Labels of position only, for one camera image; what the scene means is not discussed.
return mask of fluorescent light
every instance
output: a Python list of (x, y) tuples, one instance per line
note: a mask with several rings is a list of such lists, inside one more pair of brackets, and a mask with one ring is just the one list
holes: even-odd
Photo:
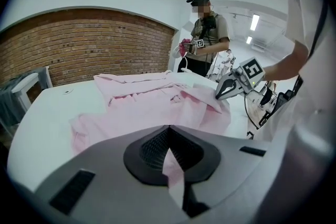
[(255, 15), (255, 14), (253, 15), (252, 24), (251, 24), (251, 30), (252, 31), (256, 30), (259, 18), (260, 18), (259, 15)]
[(252, 38), (251, 38), (251, 37), (248, 37), (246, 43), (250, 44), (250, 43), (251, 43), (251, 40), (252, 40)]

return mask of black strap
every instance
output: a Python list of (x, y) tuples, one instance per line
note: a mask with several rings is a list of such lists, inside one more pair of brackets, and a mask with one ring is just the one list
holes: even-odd
[[(321, 34), (322, 30), (323, 30), (323, 27), (324, 27), (324, 23), (326, 22), (325, 19), (327, 18), (327, 13), (328, 13), (328, 2), (327, 2), (327, 0), (323, 0), (321, 15), (320, 15), (317, 27), (316, 27), (316, 32), (315, 32), (315, 35), (314, 35), (313, 43), (311, 45), (311, 49), (310, 49), (307, 61), (312, 56), (312, 54), (313, 54), (313, 52), (315, 50), (315, 46), (316, 46), (317, 40), (319, 39), (319, 36), (320, 36), (320, 34)], [(296, 82), (294, 84), (292, 95), (291, 95), (290, 98), (293, 98), (294, 96), (296, 96), (296, 94), (299, 91), (302, 83), (303, 83), (303, 80), (302, 80), (302, 78), (299, 75), (298, 79), (296, 80)]]

